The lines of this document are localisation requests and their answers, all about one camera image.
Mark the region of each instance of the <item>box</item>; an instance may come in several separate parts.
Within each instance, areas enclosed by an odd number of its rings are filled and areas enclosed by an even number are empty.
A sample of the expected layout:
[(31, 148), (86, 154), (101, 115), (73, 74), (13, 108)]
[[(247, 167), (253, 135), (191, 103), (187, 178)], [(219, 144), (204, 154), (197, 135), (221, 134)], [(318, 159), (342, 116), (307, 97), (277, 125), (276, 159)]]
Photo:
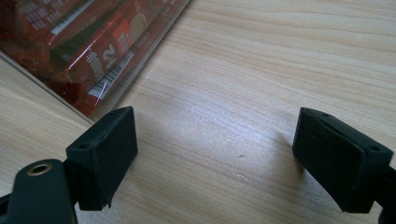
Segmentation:
[(190, 0), (4, 0), (0, 55), (89, 122), (110, 111)]

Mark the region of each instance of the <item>wooden table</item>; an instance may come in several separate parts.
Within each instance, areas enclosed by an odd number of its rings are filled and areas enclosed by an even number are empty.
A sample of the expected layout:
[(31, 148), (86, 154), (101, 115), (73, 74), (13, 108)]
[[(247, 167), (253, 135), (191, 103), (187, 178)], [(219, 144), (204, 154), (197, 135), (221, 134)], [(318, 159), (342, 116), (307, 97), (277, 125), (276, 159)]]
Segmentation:
[[(0, 63), (0, 195), (90, 125)], [(376, 223), (342, 213), (293, 158), (302, 106), (396, 146), (393, 0), (195, 0), (118, 107), (139, 154), (81, 223)]]

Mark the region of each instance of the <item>red wrapper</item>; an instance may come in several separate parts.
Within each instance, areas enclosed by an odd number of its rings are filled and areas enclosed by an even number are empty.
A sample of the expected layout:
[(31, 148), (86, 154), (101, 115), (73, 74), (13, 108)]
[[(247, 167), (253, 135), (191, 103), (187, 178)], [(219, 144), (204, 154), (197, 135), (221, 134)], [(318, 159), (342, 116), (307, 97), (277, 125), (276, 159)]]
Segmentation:
[(157, 36), (178, 10), (181, 2), (183, 0), (171, 0), (135, 45), (124, 54), (122, 60), (87, 95), (74, 102), (73, 106), (84, 115), (89, 116), (107, 97), (107, 94), (143, 59)]
[(78, 0), (20, 0), (15, 5), (18, 35), (35, 42), (55, 26)]
[[(87, 94), (160, 13), (167, 1), (125, 0), (49, 82), (69, 103)], [(67, 52), (60, 58), (67, 58)]]
[(44, 38), (44, 45), (50, 49), (57, 48), (113, 10), (119, 2), (120, 0), (81, 1), (49, 31)]

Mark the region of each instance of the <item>wood grain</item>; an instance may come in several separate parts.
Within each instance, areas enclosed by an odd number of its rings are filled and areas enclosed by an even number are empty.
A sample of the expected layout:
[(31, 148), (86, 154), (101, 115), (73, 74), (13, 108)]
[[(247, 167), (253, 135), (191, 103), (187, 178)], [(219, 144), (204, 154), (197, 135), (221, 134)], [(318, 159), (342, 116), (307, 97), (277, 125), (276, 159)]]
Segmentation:
[[(5, 194), (19, 169), (64, 159), (89, 125), (0, 65)], [(126, 105), (139, 154), (111, 209), (77, 209), (81, 223), (377, 223), (376, 203), (342, 213), (291, 144), (305, 106), (395, 148), (396, 3), (194, 0)]]

